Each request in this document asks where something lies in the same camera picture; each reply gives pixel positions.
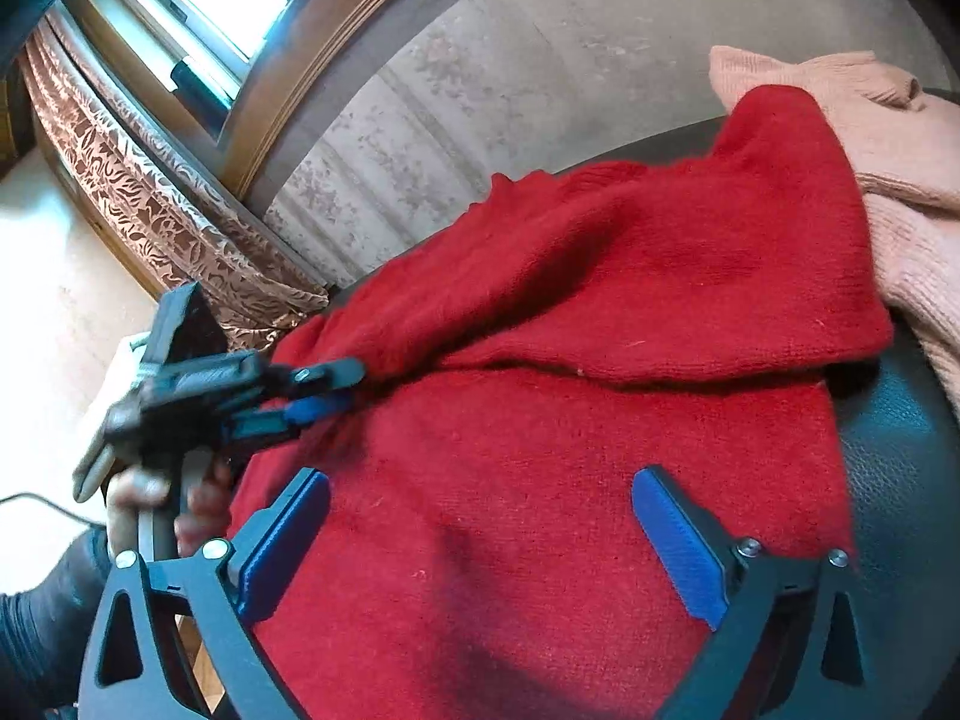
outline silver bolt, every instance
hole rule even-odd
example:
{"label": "silver bolt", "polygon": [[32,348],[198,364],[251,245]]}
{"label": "silver bolt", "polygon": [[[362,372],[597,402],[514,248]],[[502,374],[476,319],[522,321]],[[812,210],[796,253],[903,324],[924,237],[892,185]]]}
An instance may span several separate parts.
{"label": "silver bolt", "polygon": [[200,552],[203,553],[203,556],[206,557],[207,560],[219,560],[229,552],[229,549],[230,545],[227,541],[224,541],[222,538],[214,538],[212,541],[205,543]]}
{"label": "silver bolt", "polygon": [[756,557],[760,555],[762,549],[763,544],[750,536],[741,539],[741,542],[736,546],[736,551],[740,552],[743,557]]}
{"label": "silver bolt", "polygon": [[136,564],[136,552],[133,552],[131,549],[125,549],[117,555],[113,562],[116,563],[117,568],[130,568]]}
{"label": "silver bolt", "polygon": [[846,568],[850,565],[850,557],[842,549],[832,549],[827,552],[827,560],[837,568]]}

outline red sweater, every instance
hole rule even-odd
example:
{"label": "red sweater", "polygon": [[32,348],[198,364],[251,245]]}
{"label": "red sweater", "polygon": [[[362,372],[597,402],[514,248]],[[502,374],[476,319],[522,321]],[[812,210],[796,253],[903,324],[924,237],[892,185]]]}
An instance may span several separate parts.
{"label": "red sweater", "polygon": [[254,458],[332,513],[258,640],[313,717],[649,717],[707,636],[631,510],[666,467],[735,535],[851,547],[820,368],[890,338],[860,194],[805,92],[712,153],[493,178],[485,203],[277,348],[352,355],[367,405]]}

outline wire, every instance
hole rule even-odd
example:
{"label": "wire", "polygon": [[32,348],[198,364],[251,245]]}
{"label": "wire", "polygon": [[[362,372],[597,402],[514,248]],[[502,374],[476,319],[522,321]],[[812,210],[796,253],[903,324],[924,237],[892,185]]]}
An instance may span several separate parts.
{"label": "wire", "polygon": [[88,528],[103,528],[103,522],[97,522],[95,519],[87,519],[86,517],[81,517],[80,514],[74,514],[70,512],[69,509],[64,509],[60,504],[54,503],[49,498],[44,498],[42,495],[37,495],[36,493],[15,493],[14,495],[8,495],[6,498],[0,498],[0,506],[3,506],[5,503],[10,503],[11,501],[16,501],[19,498],[26,498],[27,500],[37,501],[38,503],[45,504],[51,509],[54,509],[55,512],[59,512],[64,517],[72,519],[74,522],[79,522],[80,525],[86,525]]}

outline pink sweater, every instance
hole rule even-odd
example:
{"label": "pink sweater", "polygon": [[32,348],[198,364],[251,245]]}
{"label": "pink sweater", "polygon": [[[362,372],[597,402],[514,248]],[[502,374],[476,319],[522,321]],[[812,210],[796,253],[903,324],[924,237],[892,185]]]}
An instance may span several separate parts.
{"label": "pink sweater", "polygon": [[864,193],[880,294],[909,317],[960,415],[960,106],[872,52],[791,65],[715,46],[710,84],[728,111],[762,84],[816,98]]}

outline person's arm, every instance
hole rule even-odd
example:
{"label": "person's arm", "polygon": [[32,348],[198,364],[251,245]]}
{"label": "person's arm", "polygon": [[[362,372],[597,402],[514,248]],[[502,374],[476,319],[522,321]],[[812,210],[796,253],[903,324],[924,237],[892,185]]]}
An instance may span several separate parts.
{"label": "person's arm", "polygon": [[91,529],[32,590],[0,595],[0,650],[39,707],[77,699],[80,666],[110,570],[107,531]]}

